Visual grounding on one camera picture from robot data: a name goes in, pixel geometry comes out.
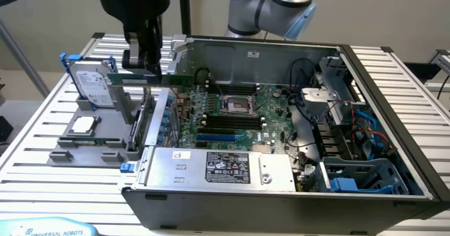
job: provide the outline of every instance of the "cpu socket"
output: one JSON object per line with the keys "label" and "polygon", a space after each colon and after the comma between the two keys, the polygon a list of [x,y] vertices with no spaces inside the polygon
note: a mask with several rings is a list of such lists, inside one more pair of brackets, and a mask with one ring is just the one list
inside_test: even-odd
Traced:
{"label": "cpu socket", "polygon": [[254,99],[251,96],[225,96],[222,110],[231,113],[254,113]]}

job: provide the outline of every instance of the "sticker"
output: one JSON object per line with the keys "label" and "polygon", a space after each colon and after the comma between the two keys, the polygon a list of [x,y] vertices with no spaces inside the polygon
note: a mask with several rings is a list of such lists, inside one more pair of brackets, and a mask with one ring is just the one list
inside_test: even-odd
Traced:
{"label": "sticker", "polygon": [[175,160],[189,160],[191,158],[191,151],[174,151],[171,158]]}
{"label": "sticker", "polygon": [[259,52],[249,52],[247,57],[249,58],[259,58]]}
{"label": "sticker", "polygon": [[207,182],[250,184],[250,164],[247,153],[207,152]]}
{"label": "sticker", "polygon": [[123,84],[147,84],[147,80],[140,79],[122,79]]}
{"label": "sticker", "polygon": [[107,82],[98,72],[78,71],[78,80],[84,96],[96,106],[112,106]]}

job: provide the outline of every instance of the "gray metal case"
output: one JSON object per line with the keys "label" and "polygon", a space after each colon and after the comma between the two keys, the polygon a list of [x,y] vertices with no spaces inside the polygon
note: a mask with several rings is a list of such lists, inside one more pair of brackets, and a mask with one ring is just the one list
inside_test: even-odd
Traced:
{"label": "gray metal case", "polygon": [[[195,45],[199,51],[193,51],[190,58],[182,60],[181,64],[190,61],[191,65],[214,66],[218,68],[215,78],[235,83],[273,83],[275,79],[277,84],[287,84],[285,73],[274,66],[289,66],[299,57],[318,62],[323,55],[329,56],[337,50],[346,59],[353,76],[365,90],[365,98],[372,100],[430,195],[161,188],[145,184],[149,177],[149,165],[145,163],[136,183],[122,190],[145,227],[191,231],[376,235],[404,220],[428,219],[450,208],[449,189],[349,45],[202,36],[193,36],[190,40],[199,40]],[[295,50],[299,45],[305,47],[303,52]],[[235,59],[247,56],[249,51],[259,52],[261,58]],[[154,147],[149,147],[145,162],[153,159],[153,152]]]}

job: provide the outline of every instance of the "blue pcie slot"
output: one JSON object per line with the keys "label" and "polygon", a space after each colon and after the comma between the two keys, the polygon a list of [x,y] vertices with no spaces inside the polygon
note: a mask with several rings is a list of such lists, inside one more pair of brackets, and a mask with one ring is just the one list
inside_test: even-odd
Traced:
{"label": "blue pcie slot", "polygon": [[235,141],[234,135],[198,135],[197,140],[209,140],[209,141]]}

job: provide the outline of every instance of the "blue plastic clip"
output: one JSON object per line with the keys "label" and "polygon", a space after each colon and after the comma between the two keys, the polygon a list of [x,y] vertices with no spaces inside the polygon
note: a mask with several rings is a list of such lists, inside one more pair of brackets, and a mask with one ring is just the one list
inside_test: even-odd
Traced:
{"label": "blue plastic clip", "polygon": [[134,173],[135,165],[130,163],[122,163],[120,165],[120,173]]}
{"label": "blue plastic clip", "polygon": [[354,178],[334,178],[331,181],[331,190],[334,192],[345,192],[345,193],[373,193],[373,194],[392,194],[393,193],[393,185],[388,185],[381,189],[358,189],[357,182]]}

